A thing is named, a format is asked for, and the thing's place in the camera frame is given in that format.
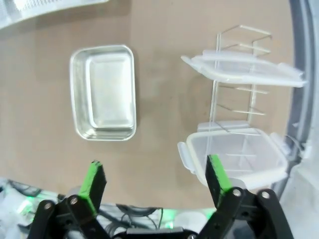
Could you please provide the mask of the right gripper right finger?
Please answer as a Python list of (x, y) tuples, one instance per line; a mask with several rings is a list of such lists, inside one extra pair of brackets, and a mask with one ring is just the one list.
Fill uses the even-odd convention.
[(233, 186), (217, 155), (207, 156), (205, 178), (216, 211), (197, 238), (223, 239), (235, 221), (245, 221), (257, 239), (287, 237), (287, 219), (273, 190), (253, 194)]

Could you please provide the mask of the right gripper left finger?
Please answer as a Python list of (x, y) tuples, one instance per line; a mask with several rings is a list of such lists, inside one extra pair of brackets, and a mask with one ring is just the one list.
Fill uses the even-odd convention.
[(77, 194), (59, 203), (52, 200), (39, 203), (28, 238), (64, 239), (68, 232), (78, 231), (85, 239), (109, 239), (110, 236), (97, 220), (106, 184), (101, 162), (91, 162)]

